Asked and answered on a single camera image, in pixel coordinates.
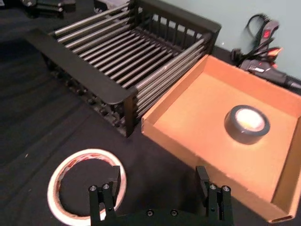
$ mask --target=screw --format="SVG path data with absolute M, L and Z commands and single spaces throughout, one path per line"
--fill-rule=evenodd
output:
M 149 217 L 151 217 L 152 215 L 154 215 L 154 211 L 148 210 L 148 211 L 146 212 L 146 215 L 149 216 Z
M 90 191 L 93 192 L 93 191 L 95 191 L 95 190 L 96 190 L 96 186 L 95 186 L 95 185 L 92 185 L 92 186 L 90 187 Z
M 172 215 L 172 216 L 177 216 L 178 215 L 178 211 L 176 211 L 176 210 L 171 210 L 170 211 L 170 214 Z
M 108 185 L 108 184 L 105 184 L 104 186 L 103 186 L 103 189 L 108 189 L 110 186 Z
M 222 189 L 226 192 L 230 191 L 230 188 L 228 186 L 224 186 Z
M 214 184 L 211 184 L 211 185 L 210 185 L 210 188 L 211 188 L 212 190 L 215 190 L 215 189 L 216 189 L 216 186 L 215 186 Z

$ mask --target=red light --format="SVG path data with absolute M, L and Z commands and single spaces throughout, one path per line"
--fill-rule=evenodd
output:
M 269 37 L 269 35 L 271 34 L 271 31 L 270 30 L 265 30 L 264 33 L 263 33 L 263 37 L 265 39 L 267 39 Z

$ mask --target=cardboard box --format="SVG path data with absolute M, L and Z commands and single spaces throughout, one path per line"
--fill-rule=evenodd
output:
M 270 131 L 253 145 L 232 139 L 226 114 L 262 111 Z M 301 97 L 212 56 L 190 69 L 144 116 L 142 132 L 270 223 L 295 217 L 301 194 Z

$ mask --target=metal dish rack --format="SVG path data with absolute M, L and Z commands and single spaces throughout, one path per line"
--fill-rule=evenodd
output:
M 204 54 L 221 26 L 159 0 L 131 0 L 26 39 L 52 74 L 128 137 Z

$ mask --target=black plastic frame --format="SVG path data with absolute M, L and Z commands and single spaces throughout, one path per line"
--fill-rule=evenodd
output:
M 134 9 L 135 26 L 141 22 L 141 15 L 138 13 L 139 7 L 152 14 L 168 18 L 170 21 L 192 29 L 195 32 L 210 33 L 211 39 L 206 44 L 208 46 L 206 52 L 209 54 L 212 52 L 217 35 L 221 29 L 219 24 L 159 0 L 131 0 L 129 8 Z M 131 135 L 137 123 L 135 106 L 137 90 L 135 88 L 122 88 L 115 81 L 72 53 L 63 44 L 58 43 L 55 37 L 53 37 L 53 32 L 46 34 L 36 29 L 29 32 L 25 38 L 42 53 L 50 70 L 53 67 L 54 70 L 59 70 L 67 74 L 67 76 L 88 89 L 89 95 L 84 100 L 89 104 L 93 105 L 93 102 L 97 100 L 99 104 L 120 105 L 123 108 L 125 117 L 123 122 L 116 124 L 111 119 L 108 119 L 108 117 L 105 118 L 124 136 L 128 137 Z

